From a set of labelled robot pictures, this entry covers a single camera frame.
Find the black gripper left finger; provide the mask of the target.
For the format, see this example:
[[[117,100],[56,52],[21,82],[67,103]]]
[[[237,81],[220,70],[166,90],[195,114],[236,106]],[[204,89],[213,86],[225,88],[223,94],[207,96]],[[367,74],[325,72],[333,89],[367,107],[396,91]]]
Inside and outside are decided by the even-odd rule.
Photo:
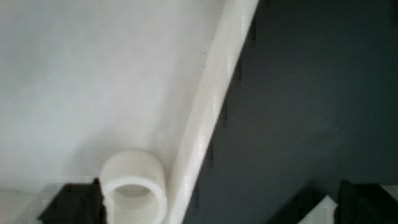
[[[99,179],[62,186],[37,220],[40,224],[106,224]]]

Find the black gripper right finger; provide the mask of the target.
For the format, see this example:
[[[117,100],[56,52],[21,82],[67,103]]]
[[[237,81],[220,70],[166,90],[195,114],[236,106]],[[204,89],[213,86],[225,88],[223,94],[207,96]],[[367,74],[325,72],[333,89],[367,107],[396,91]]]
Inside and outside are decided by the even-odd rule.
[[[378,184],[341,181],[337,224],[398,224],[398,200]]]

